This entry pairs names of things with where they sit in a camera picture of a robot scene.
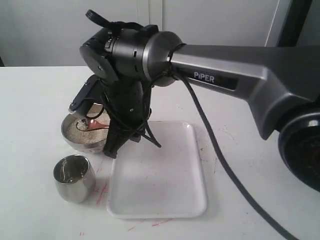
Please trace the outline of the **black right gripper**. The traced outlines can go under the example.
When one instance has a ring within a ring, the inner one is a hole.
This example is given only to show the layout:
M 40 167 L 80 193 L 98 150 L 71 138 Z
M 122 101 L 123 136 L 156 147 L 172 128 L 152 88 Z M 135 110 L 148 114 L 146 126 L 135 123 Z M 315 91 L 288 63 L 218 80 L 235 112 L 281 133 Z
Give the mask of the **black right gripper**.
M 103 87 L 101 100 L 110 117 L 103 154 L 116 159 L 118 150 L 128 139 L 139 143 L 146 132 L 151 85 L 131 77 L 115 81 L 100 78 L 99 82 Z

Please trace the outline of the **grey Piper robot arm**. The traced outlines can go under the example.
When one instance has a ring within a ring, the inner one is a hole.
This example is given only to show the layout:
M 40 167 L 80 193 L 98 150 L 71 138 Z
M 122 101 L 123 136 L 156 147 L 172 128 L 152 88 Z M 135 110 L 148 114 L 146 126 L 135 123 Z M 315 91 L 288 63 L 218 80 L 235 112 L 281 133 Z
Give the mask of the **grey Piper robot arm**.
M 178 79 L 246 101 L 266 140 L 279 132 L 287 168 L 320 188 L 320 48 L 185 44 L 156 26 L 103 28 L 79 49 L 100 82 L 97 98 L 116 130 L 137 133 L 150 115 L 151 87 Z

